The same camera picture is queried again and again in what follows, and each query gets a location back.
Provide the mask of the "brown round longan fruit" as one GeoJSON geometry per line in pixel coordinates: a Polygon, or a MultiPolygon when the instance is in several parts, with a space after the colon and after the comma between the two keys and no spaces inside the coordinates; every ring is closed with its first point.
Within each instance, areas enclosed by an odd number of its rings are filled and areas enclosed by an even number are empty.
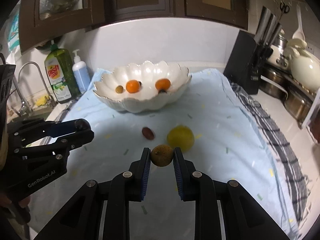
{"type": "Polygon", "coordinates": [[[151,151],[151,162],[158,167],[165,167],[173,159],[173,149],[168,145],[158,145],[151,151]]]}

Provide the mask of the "yellow-green round fruit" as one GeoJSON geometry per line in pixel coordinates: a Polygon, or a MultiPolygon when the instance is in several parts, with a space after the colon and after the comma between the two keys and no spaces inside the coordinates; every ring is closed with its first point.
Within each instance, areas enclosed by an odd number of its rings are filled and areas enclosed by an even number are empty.
{"type": "Polygon", "coordinates": [[[179,125],[167,134],[167,143],[171,148],[179,147],[184,153],[193,147],[195,137],[188,126],[179,125]]]}

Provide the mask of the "red-brown grape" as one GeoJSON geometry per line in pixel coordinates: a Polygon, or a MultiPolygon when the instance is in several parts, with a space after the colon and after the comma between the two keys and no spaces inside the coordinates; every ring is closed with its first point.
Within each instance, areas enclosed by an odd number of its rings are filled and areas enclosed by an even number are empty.
{"type": "Polygon", "coordinates": [[[148,127],[143,127],[142,128],[142,135],[144,136],[144,138],[146,138],[147,140],[153,140],[155,138],[155,134],[153,133],[153,131],[148,128],[148,127]]]}

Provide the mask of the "small olive green fruit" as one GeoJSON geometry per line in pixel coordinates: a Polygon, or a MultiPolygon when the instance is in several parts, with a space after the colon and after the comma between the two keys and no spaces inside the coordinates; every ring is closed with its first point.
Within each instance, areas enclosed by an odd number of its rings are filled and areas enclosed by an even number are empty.
{"type": "Polygon", "coordinates": [[[116,87],[115,91],[116,91],[116,93],[121,94],[124,92],[124,87],[119,85],[116,87]]]}

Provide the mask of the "orange kumquat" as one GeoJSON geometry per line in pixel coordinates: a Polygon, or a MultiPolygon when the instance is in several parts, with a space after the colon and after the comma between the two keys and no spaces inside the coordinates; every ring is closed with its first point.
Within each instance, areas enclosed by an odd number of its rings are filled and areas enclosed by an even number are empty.
{"type": "Polygon", "coordinates": [[[159,79],[155,83],[155,87],[158,91],[160,90],[167,91],[170,88],[170,86],[171,86],[171,82],[169,79],[166,79],[166,78],[159,79]]]}
{"type": "Polygon", "coordinates": [[[140,91],[141,82],[137,80],[129,80],[126,83],[126,90],[128,93],[133,94],[140,91]]]}

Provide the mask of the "chrome kitchen faucet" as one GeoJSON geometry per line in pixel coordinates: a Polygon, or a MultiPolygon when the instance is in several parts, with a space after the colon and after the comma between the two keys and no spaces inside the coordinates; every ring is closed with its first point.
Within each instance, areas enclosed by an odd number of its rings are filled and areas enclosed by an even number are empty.
{"type": "Polygon", "coordinates": [[[48,87],[39,64],[29,61],[23,64],[19,70],[15,70],[13,87],[10,95],[14,96],[11,109],[19,117],[40,115],[52,111],[57,105],[53,97],[53,91],[48,87]],[[48,103],[37,107],[36,99],[46,96],[48,103]]]}

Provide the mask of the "yellow sponge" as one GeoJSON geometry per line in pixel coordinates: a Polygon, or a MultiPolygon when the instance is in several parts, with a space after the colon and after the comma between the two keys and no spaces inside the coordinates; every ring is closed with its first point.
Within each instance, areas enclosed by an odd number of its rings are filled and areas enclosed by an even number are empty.
{"type": "Polygon", "coordinates": [[[48,103],[48,98],[44,95],[38,99],[36,99],[35,104],[37,107],[45,106],[48,103]]]}

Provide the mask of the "light blue towel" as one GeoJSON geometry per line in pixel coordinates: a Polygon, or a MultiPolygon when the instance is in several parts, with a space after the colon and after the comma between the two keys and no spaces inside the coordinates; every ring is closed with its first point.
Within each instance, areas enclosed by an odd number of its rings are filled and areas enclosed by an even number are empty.
{"type": "Polygon", "coordinates": [[[86,119],[94,140],[70,153],[67,173],[31,198],[31,227],[40,231],[88,180],[111,180],[138,160],[146,147],[167,143],[176,126],[188,126],[195,137],[185,153],[197,170],[218,181],[237,180],[290,239],[299,230],[285,174],[251,113],[217,70],[194,73],[183,95],[158,111],[117,112],[92,90],[71,107],[65,119],[86,119]],[[142,135],[148,127],[153,140],[142,135]]]}

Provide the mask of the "green dish soap bottle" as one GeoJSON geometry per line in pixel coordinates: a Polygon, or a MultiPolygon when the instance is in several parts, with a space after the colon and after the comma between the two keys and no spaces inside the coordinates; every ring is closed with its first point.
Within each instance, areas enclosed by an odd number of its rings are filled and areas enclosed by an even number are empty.
{"type": "Polygon", "coordinates": [[[59,48],[52,41],[44,65],[50,86],[59,103],[69,102],[80,95],[72,71],[72,59],[67,49],[59,48]]]}

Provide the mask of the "blue pump soap bottle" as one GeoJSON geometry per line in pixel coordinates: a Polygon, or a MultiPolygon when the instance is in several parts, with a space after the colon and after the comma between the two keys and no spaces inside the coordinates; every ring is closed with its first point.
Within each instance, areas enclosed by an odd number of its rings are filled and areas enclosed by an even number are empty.
{"type": "Polygon", "coordinates": [[[73,51],[74,64],[72,66],[72,71],[73,71],[80,93],[84,94],[89,87],[91,79],[89,77],[87,64],[80,59],[80,56],[78,55],[78,51],[79,49],[76,49],[73,51]]]}

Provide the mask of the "white scalloped bowl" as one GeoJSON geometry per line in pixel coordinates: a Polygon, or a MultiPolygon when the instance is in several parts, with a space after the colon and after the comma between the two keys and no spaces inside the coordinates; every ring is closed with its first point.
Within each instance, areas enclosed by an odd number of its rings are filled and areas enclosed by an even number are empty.
{"type": "Polygon", "coordinates": [[[187,89],[191,78],[189,69],[178,63],[131,63],[117,67],[111,73],[102,74],[100,80],[94,82],[93,93],[101,102],[118,112],[140,113],[158,110],[177,101],[187,89]],[[171,86],[167,91],[158,91],[155,83],[163,78],[169,79],[171,86]],[[141,82],[139,92],[127,92],[126,83],[129,80],[141,82]],[[115,91],[119,85],[124,87],[121,94],[115,91]]]}

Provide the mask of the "teal plastic package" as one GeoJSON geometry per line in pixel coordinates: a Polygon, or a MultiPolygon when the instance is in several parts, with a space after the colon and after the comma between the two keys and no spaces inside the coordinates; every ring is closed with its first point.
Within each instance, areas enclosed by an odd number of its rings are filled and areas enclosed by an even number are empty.
{"type": "Polygon", "coordinates": [[[16,12],[16,14],[12,18],[12,22],[9,28],[8,33],[8,49],[10,52],[14,51],[16,47],[20,45],[20,39],[19,39],[19,11],[16,12]]]}

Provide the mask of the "checkered dish cloth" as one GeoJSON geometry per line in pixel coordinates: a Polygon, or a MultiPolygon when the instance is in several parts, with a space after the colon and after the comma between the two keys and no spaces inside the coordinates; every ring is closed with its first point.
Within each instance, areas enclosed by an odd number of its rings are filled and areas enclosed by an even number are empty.
{"type": "Polygon", "coordinates": [[[230,85],[240,102],[253,115],[258,128],[266,138],[267,144],[276,154],[277,162],[283,165],[293,209],[297,222],[300,223],[303,220],[309,193],[297,156],[280,128],[263,109],[262,105],[248,95],[240,85],[233,82],[230,82],[230,85]]]}

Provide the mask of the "dark wooden cabinet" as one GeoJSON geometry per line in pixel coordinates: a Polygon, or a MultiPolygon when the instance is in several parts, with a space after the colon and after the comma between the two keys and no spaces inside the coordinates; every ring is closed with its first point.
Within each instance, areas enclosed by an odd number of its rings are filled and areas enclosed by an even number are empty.
{"type": "Polygon", "coordinates": [[[21,53],[68,32],[147,17],[192,17],[248,27],[248,0],[78,0],[73,10],[39,13],[39,0],[21,0],[21,53]]]}

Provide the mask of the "stainless steel pots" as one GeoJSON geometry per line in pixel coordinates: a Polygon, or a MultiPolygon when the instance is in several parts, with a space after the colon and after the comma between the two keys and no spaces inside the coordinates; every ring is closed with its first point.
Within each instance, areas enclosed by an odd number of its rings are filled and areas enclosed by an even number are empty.
{"type": "Polygon", "coordinates": [[[303,123],[309,113],[317,92],[312,92],[295,80],[288,60],[283,55],[289,41],[281,30],[271,48],[273,53],[261,70],[259,89],[283,101],[285,109],[303,123]]]}

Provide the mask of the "black knife block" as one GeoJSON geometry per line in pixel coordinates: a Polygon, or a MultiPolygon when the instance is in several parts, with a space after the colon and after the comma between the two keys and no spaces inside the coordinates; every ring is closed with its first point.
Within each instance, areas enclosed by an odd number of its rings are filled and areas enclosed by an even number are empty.
{"type": "Polygon", "coordinates": [[[282,25],[270,9],[263,7],[256,33],[239,31],[233,50],[223,72],[233,83],[240,85],[247,94],[256,95],[261,80],[261,70],[273,53],[272,43],[282,25]]]}

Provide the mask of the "cream ceramic teapot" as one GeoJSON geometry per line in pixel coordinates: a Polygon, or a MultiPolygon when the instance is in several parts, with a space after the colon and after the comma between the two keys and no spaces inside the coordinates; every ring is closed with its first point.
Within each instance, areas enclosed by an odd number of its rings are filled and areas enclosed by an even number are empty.
{"type": "Polygon", "coordinates": [[[306,50],[307,43],[292,38],[286,45],[283,55],[288,60],[291,74],[306,89],[317,92],[319,89],[319,59],[306,50]]]}

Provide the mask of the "white hanging spoon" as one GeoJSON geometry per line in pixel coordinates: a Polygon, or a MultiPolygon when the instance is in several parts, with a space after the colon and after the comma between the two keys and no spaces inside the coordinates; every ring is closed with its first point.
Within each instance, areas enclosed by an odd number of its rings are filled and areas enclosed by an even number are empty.
{"type": "Polygon", "coordinates": [[[305,35],[304,35],[303,25],[302,25],[302,13],[301,13],[301,8],[300,8],[300,5],[299,5],[299,4],[297,4],[296,10],[297,10],[298,28],[297,28],[297,30],[293,33],[292,39],[298,38],[298,39],[300,39],[300,40],[305,41],[305,35]]]}

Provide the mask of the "black scissors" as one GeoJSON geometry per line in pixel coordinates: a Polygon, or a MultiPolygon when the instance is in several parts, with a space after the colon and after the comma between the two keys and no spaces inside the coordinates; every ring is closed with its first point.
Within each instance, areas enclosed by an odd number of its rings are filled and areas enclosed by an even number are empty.
{"type": "Polygon", "coordinates": [[[290,6],[285,4],[283,1],[280,2],[279,9],[281,12],[281,16],[290,12],[290,6]]]}

